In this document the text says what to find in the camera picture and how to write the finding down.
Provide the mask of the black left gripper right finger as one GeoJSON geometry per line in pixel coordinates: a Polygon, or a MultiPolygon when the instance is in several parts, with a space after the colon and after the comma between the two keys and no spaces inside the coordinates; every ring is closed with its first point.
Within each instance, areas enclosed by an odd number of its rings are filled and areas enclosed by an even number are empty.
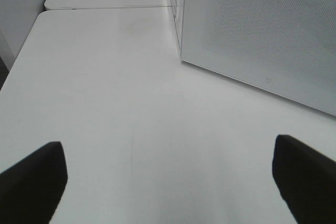
{"type": "Polygon", "coordinates": [[[290,135],[278,135],[272,176],[297,223],[335,223],[335,161],[290,135]]]}

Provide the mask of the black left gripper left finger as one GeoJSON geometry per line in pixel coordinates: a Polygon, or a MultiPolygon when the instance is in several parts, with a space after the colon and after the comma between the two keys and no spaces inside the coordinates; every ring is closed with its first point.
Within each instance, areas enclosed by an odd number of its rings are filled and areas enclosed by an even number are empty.
{"type": "Polygon", "coordinates": [[[60,142],[35,150],[1,173],[1,223],[49,223],[67,181],[60,142]]]}

